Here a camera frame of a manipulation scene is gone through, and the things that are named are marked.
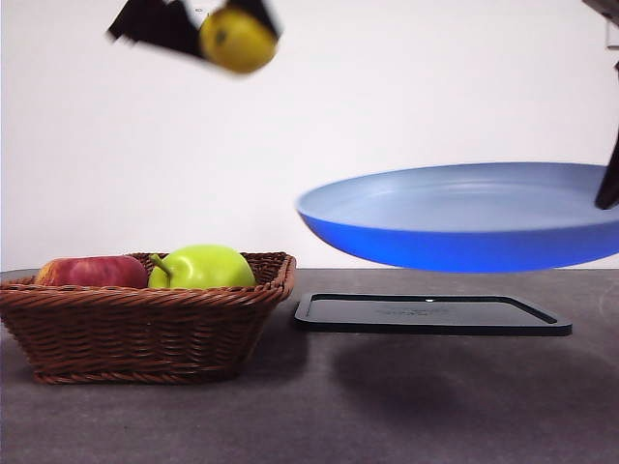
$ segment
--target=robotic arm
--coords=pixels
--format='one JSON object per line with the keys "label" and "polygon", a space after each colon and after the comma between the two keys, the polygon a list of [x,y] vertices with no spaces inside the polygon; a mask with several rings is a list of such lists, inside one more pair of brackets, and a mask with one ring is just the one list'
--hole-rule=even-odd
{"label": "robotic arm", "polygon": [[[619,0],[582,0],[600,15],[619,26]],[[619,72],[619,63],[615,66]],[[607,210],[619,204],[619,136],[600,185],[596,206]]]}

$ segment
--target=green apple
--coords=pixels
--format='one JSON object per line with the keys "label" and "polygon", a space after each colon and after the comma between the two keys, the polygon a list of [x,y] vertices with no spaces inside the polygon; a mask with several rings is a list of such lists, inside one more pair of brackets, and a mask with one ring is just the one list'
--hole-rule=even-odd
{"label": "green apple", "polygon": [[229,246],[191,245],[164,259],[150,256],[155,267],[148,279],[153,288],[214,288],[255,285],[251,267],[243,255]]}

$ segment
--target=basket rim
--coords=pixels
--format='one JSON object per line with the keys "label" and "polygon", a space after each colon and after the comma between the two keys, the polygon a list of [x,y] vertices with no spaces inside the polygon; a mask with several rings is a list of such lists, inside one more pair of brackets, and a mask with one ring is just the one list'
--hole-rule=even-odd
{"label": "basket rim", "polygon": [[[141,253],[127,253],[128,255],[141,254]],[[268,282],[252,285],[252,286],[223,286],[223,287],[211,287],[206,289],[200,288],[183,288],[183,287],[172,287],[172,288],[134,288],[134,287],[122,287],[122,286],[83,286],[83,285],[40,285],[32,283],[32,280],[36,275],[30,275],[26,277],[21,277],[17,279],[7,280],[0,282],[0,290],[2,293],[5,292],[37,292],[39,293],[47,293],[54,295],[62,295],[67,293],[84,293],[84,294],[122,294],[122,295],[134,295],[136,297],[140,296],[157,296],[157,295],[204,295],[204,294],[234,294],[238,295],[239,293],[255,293],[255,292],[268,292],[277,291],[284,286],[292,286],[292,282],[289,280],[292,278],[291,271],[296,268],[296,259],[294,256],[287,254],[283,251],[278,252],[267,252],[267,253],[245,253],[242,252],[246,257],[269,257],[269,256],[280,256],[282,258],[280,268],[278,270],[278,274],[272,280]]]}

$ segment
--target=red apple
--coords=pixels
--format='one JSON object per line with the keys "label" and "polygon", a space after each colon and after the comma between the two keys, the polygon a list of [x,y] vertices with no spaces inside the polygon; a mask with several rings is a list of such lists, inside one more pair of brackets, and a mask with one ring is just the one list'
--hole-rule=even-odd
{"label": "red apple", "polygon": [[41,268],[35,284],[145,288],[148,273],[132,256],[56,258]]}

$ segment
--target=apple stem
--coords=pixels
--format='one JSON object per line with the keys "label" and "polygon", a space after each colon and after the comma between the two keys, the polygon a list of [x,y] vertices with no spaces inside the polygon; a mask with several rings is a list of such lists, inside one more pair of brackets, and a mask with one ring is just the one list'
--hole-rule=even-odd
{"label": "apple stem", "polygon": [[162,271],[165,272],[165,274],[167,275],[167,278],[172,278],[172,272],[170,271],[170,268],[165,266],[165,263],[163,262],[162,258],[158,254],[153,253],[149,256],[149,258],[155,266],[157,266],[158,268],[160,268]]}

